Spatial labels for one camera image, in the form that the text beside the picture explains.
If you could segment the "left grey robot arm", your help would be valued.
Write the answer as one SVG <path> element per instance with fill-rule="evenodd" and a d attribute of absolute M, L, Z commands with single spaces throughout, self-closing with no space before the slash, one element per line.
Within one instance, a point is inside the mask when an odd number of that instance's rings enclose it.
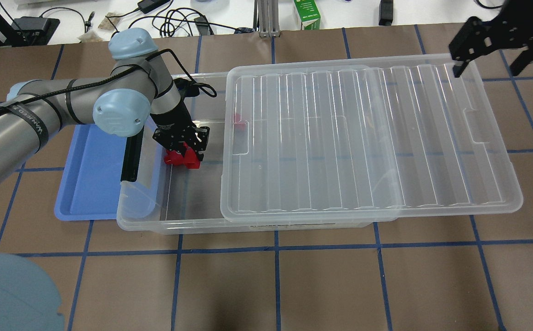
<path fill-rule="evenodd" d="M 0 103 L 0 183 L 63 128 L 97 125 L 118 137 L 156 125 L 153 140 L 168 151 L 204 158 L 209 129 L 193 123 L 185 98 L 201 92 L 216 97 L 215 88 L 186 78 L 173 78 L 148 31 L 128 28 L 108 44 L 115 65 L 107 78 L 31 80 L 11 87 Z"/>

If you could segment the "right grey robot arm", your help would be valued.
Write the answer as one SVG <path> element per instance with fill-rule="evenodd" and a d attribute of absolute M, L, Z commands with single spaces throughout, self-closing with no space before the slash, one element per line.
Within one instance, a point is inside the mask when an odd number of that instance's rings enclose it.
<path fill-rule="evenodd" d="M 499 50 L 522 50 L 509 65 L 516 77 L 533 63 L 533 0 L 506 0 L 489 21 L 469 17 L 448 45 L 459 78 L 475 59 Z"/>

